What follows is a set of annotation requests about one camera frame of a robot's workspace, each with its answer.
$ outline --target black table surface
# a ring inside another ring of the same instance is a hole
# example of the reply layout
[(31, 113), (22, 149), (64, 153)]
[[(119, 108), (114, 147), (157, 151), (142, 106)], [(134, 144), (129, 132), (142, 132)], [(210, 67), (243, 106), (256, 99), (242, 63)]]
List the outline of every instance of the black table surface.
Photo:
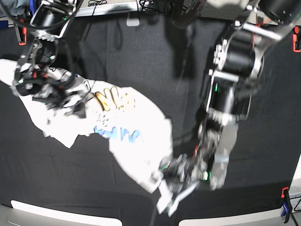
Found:
[[(143, 93), (171, 118), (175, 155), (192, 153), (206, 66), (229, 22), (198, 19), (188, 31), (172, 27), (167, 16), (140, 14), (138, 27), (127, 27), (126, 20), (127, 14), (75, 19), (67, 40), (76, 71)], [(16, 60), (23, 48), (14, 29), (0, 30), (1, 58)], [(290, 185), (301, 151), (299, 60), (292, 34), (268, 51), (261, 91), (248, 120), (239, 123), (223, 189), (194, 191), (171, 218), (157, 213), (158, 191), (147, 193), (123, 172), (108, 140), (79, 136), (68, 149), (45, 138), (21, 100), (0, 83), (0, 203), (118, 218), (125, 226), (173, 226), (183, 219), (280, 208), (281, 190)], [(63, 49), (55, 66), (68, 69)]]

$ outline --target black tablecloth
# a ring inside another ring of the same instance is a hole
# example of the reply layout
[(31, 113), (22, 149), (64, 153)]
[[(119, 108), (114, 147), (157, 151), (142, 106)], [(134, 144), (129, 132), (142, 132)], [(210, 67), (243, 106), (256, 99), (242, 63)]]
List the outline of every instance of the black tablecloth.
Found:
[[(199, 19), (187, 32), (172, 27), (167, 16), (140, 14), (138, 27), (127, 27), (126, 19), (127, 14), (75, 19), (67, 40), (76, 70), (143, 93), (172, 119), (174, 153), (192, 153), (207, 57), (228, 22)], [(14, 32), (0, 31), (0, 57), (21, 54)], [(249, 119), (239, 124), (224, 188), (194, 191), (171, 218), (156, 211), (158, 191), (147, 193), (122, 171), (108, 140), (80, 136), (67, 149), (44, 138), (22, 102), (0, 83), (0, 203), (10, 206), (17, 200), (118, 218), (125, 226), (173, 226), (182, 219), (279, 208), (281, 190), (290, 185), (301, 151), (300, 59), (292, 52), (292, 35), (266, 54), (261, 91), (252, 99)], [(63, 50), (55, 65), (68, 67)]]

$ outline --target white cloth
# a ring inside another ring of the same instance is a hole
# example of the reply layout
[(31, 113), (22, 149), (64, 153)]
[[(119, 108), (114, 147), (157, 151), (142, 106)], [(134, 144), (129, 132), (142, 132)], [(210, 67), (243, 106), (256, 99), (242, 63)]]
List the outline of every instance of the white cloth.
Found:
[[(16, 62), (1, 59), (0, 68), (0, 80), (11, 86)], [(60, 78), (65, 70), (49, 72)], [(20, 96), (20, 99), (34, 125), (67, 148), (71, 148), (78, 135), (98, 133), (108, 138), (109, 150), (121, 168), (145, 190), (154, 192), (161, 182), (160, 162), (172, 154), (171, 121), (153, 102), (131, 87), (120, 88), (78, 75), (68, 90), (72, 91), (82, 94), (91, 91), (90, 100), (85, 103), (84, 119), (67, 116), (69, 108), (47, 110), (46, 105), (32, 101), (31, 96)]]

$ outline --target black fabric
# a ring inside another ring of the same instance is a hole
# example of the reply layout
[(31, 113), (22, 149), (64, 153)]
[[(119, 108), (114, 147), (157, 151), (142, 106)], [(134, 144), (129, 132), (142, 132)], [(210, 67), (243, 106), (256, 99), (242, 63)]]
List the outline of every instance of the black fabric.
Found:
[[(138, 27), (127, 27), (126, 19), (127, 14), (75, 19), (67, 40), (77, 73), (143, 93), (172, 119), (175, 155), (192, 154), (206, 66), (228, 22), (199, 19), (186, 31), (172, 27), (166, 16), (141, 14)], [(0, 31), (0, 57), (17, 59), (22, 48), (13, 29)], [(194, 191), (171, 218), (157, 213), (158, 191), (148, 194), (122, 171), (106, 139), (79, 136), (67, 149), (44, 138), (22, 102), (0, 83), (0, 203), (17, 200), (118, 218), (124, 226), (175, 226), (188, 218), (279, 208), (301, 151), (300, 60), (292, 52), (291, 35), (267, 53), (261, 91), (252, 99), (249, 119), (239, 124), (224, 188)], [(63, 52), (55, 66), (67, 69)]]

